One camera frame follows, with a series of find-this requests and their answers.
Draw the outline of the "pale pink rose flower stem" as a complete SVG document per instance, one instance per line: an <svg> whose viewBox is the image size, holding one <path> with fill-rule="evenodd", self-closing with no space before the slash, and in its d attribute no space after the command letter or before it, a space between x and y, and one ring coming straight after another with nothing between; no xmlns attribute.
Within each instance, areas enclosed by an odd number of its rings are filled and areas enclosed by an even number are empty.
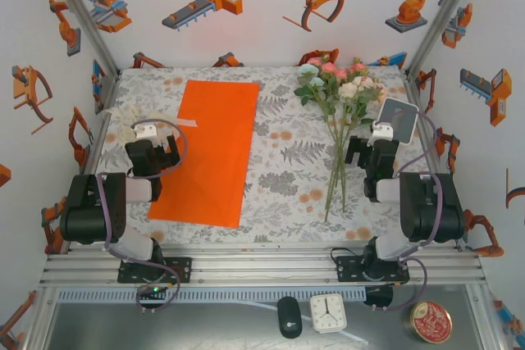
<svg viewBox="0 0 525 350"><path fill-rule="evenodd" d="M367 109L372 102L377 102L380 100L383 94L384 85L380 83L379 80L375 80L368 76L362 75L354 77L350 82L358 86L359 124L356 127L358 128L360 125L370 123L370 120L367 118Z"/></svg>

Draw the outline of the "orange wrapping paper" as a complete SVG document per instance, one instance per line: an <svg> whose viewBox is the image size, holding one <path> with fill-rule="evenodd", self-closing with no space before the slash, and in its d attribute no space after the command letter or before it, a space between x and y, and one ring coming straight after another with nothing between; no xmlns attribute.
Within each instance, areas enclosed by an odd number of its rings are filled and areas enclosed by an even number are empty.
<svg viewBox="0 0 525 350"><path fill-rule="evenodd" d="M162 177L149 219L239 226L258 93L255 83L187 82L178 116L196 125L183 127L187 156Z"/></svg>

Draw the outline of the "black computer mouse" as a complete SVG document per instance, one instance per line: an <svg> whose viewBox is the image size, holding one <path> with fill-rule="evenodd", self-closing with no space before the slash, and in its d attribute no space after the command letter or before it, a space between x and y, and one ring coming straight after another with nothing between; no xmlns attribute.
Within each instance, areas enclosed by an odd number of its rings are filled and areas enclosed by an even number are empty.
<svg viewBox="0 0 525 350"><path fill-rule="evenodd" d="M298 301L283 297L277 303L278 325L281 335L287 339L298 338L303 331L302 315Z"/></svg>

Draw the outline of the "aluminium frame cross rails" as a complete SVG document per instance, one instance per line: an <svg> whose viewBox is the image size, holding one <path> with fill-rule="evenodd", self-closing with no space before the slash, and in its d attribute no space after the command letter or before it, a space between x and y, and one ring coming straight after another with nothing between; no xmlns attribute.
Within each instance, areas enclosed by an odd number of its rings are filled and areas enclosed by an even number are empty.
<svg viewBox="0 0 525 350"><path fill-rule="evenodd" d="M337 284L334 243L209 243L162 246L167 257L192 260L190 285L197 287L294 286ZM48 257L43 287L116 286L120 262L101 248L72 245L66 254ZM482 262L453 243L434 244L413 254L412 284L483 284Z"/></svg>

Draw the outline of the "teal fake flower stem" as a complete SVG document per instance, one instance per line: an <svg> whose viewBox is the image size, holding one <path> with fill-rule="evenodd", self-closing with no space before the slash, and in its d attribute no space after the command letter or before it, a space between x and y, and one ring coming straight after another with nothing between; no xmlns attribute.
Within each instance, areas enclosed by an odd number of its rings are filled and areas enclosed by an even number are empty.
<svg viewBox="0 0 525 350"><path fill-rule="evenodd" d="M315 102L322 111L322 118L326 123L329 134L335 144L331 166L331 176L326 192L325 219L331 210L334 195L338 187L345 194L345 155L343 145L346 133L346 105L340 99L336 75L323 72L320 66L304 63L298 69L299 87L294 94L300 98L301 105Z"/></svg>

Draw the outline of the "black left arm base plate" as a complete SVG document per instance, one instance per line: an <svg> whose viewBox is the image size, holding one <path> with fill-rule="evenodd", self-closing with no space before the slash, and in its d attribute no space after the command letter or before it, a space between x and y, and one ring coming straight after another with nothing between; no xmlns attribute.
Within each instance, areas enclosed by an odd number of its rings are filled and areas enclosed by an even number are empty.
<svg viewBox="0 0 525 350"><path fill-rule="evenodd" d="M192 271L190 257L165 257L164 264L178 274L182 284L189 283ZM116 280L119 284L176 283L175 276L164 269L124 261L121 261Z"/></svg>

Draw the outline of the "aluminium side rail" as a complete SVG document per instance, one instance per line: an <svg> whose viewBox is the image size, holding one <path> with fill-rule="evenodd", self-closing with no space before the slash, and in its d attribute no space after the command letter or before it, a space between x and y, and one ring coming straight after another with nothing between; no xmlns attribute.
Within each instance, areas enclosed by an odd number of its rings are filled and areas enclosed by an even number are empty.
<svg viewBox="0 0 525 350"><path fill-rule="evenodd" d="M109 110L115 103L119 76L114 79L106 75L99 63L93 60L91 84L93 88L92 94L94 98L95 115L100 120L98 131L93 134L87 121L77 107L73 107L73 116L68 125L68 140L73 148L74 158L78 164L81 175L93 174L98 167L103 140L106 137L111 117L105 110ZM88 145L84 146L76 141L75 127L77 125L80 125L88 135Z"/></svg>

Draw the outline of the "aluminium corner post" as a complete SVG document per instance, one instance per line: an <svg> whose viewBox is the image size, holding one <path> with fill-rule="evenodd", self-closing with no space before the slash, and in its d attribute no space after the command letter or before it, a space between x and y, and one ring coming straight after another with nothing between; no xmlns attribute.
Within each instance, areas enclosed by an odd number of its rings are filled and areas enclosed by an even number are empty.
<svg viewBox="0 0 525 350"><path fill-rule="evenodd" d="M89 38L89 41L94 47L94 51L99 56L102 64L106 67L106 71L114 76L118 76L120 70L116 65L108 46L104 42L97 26L92 21L87 7L84 5L82 0L66 0L70 8L75 13L77 20L80 23L80 27L84 30L85 34Z"/></svg>
<svg viewBox="0 0 525 350"><path fill-rule="evenodd" d="M430 24L430 28L423 37L421 44L414 53L412 61L409 64L409 68L407 69L407 78L409 80L414 80L417 77L424 61L427 59L431 50L440 38L441 33L450 21L453 12L459 5L459 1L460 0L444 0L440 6L440 10Z"/></svg>

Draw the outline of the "cream rose fake flower stem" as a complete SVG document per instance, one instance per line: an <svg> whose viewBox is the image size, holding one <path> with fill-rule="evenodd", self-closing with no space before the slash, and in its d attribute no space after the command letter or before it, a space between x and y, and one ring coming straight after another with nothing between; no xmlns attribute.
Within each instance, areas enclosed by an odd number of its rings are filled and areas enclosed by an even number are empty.
<svg viewBox="0 0 525 350"><path fill-rule="evenodd" d="M331 169L331 178L326 197L326 214L325 220L331 210L331 204L334 199L334 193L340 187L342 195L342 210L345 211L345 194L346 194L346 169L345 169L345 147L349 142L351 132L358 126L359 102L358 86L354 83L342 84L336 94L336 103L333 105L334 110L341 109L341 124L337 125L336 115L332 114L335 122L331 129L332 138L335 142L334 157Z"/></svg>

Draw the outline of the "black controller board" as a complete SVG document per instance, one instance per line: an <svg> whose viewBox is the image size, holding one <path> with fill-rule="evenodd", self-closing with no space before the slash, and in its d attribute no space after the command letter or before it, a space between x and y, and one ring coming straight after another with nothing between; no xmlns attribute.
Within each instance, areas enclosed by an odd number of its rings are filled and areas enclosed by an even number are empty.
<svg viewBox="0 0 525 350"><path fill-rule="evenodd" d="M159 307L167 300L167 288L157 285L140 287L137 291L137 299L141 307Z"/></svg>
<svg viewBox="0 0 525 350"><path fill-rule="evenodd" d="M365 288L365 305L374 310L386 311L393 301L394 290L389 285L369 286Z"/></svg>

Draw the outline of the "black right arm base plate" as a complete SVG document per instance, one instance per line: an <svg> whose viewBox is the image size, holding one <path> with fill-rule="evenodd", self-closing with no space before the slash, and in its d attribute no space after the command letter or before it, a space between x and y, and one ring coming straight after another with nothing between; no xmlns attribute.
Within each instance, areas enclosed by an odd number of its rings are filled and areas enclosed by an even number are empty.
<svg viewBox="0 0 525 350"><path fill-rule="evenodd" d="M376 259L366 266L362 256L340 256L336 258L336 267L340 282L404 284L410 280L409 271L396 261Z"/></svg>

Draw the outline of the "white grey tissue box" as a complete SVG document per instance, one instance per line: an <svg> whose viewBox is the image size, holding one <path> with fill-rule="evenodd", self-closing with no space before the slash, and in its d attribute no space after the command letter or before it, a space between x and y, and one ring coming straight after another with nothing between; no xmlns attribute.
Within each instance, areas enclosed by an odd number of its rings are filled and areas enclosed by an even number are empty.
<svg viewBox="0 0 525 350"><path fill-rule="evenodd" d="M377 117L379 124L393 128L393 139L401 145L410 145L418 122L417 106L396 98L386 98L381 104Z"/></svg>

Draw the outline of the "white square clock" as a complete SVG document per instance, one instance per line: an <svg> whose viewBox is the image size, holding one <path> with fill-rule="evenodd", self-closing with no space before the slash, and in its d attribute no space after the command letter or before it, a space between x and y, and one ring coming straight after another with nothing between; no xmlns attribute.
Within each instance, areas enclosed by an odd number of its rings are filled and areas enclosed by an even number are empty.
<svg viewBox="0 0 525 350"><path fill-rule="evenodd" d="M345 303L339 293L316 295L309 300L313 328L320 334L342 332L347 327Z"/></svg>

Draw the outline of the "floral patterned tablecloth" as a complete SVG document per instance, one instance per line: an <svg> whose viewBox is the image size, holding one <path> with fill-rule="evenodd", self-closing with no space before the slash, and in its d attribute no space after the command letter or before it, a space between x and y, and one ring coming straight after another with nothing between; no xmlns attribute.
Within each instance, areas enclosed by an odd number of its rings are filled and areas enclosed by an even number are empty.
<svg viewBox="0 0 525 350"><path fill-rule="evenodd" d="M175 115L191 80L255 83L259 87L240 224L235 229L148 217L146 203L127 207L127 222L162 243L278 243L367 240L399 230L399 206L370 202L363 170L346 168L346 184L326 202L335 144L315 104L294 91L297 70L283 67L128 69L115 105Z"/></svg>

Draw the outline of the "red gold round tin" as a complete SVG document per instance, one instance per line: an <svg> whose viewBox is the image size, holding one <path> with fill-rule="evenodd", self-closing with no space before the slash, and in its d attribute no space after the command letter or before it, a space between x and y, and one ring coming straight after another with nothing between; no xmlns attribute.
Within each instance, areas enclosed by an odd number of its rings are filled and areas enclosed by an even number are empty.
<svg viewBox="0 0 525 350"><path fill-rule="evenodd" d="M439 303L431 301L419 302L413 306L410 324L420 339L432 344L446 342L453 329L449 312Z"/></svg>

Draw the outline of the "cream printed ribbon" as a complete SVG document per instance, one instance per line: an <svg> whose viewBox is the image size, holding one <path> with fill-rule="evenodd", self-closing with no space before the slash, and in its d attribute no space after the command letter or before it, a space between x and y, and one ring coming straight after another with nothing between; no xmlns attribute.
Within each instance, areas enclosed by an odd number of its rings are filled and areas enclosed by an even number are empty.
<svg viewBox="0 0 525 350"><path fill-rule="evenodd" d="M153 122L157 127L158 137L151 141L153 146L162 145L166 147L168 145L167 136L173 135L175 139L180 137L180 131L172 125L196 127L197 122L195 120L187 120L178 118L175 116L169 116L161 113L160 111L145 112L135 105L120 109L117 107L111 107L103 110L103 113L110 114L111 119L115 120L118 124L116 139L120 145L125 146L127 143L131 143L140 139L135 137L133 126L141 123Z"/></svg>

